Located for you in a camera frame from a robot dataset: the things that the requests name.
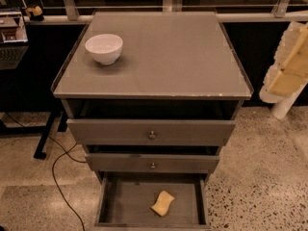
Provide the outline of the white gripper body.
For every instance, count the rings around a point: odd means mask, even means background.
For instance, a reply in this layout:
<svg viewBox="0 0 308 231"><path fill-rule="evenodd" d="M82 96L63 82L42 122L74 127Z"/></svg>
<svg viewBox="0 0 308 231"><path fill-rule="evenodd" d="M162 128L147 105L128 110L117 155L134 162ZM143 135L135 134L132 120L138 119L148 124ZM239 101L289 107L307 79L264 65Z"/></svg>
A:
<svg viewBox="0 0 308 231"><path fill-rule="evenodd" d="M292 21L274 54L259 97L277 103L292 96L308 81L308 23Z"/></svg>

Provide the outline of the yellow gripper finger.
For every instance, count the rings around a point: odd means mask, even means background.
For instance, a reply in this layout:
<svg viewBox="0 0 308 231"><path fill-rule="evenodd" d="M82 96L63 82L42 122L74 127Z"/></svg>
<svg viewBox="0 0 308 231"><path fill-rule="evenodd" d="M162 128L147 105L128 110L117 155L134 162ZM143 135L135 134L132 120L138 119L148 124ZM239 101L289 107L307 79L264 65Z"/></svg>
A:
<svg viewBox="0 0 308 231"><path fill-rule="evenodd" d="M308 24L299 29L299 37L283 62L282 69L287 74L308 76Z"/></svg>
<svg viewBox="0 0 308 231"><path fill-rule="evenodd" d="M290 96L303 84L303 79L293 74L279 71L269 84L269 93L278 96Z"/></svg>

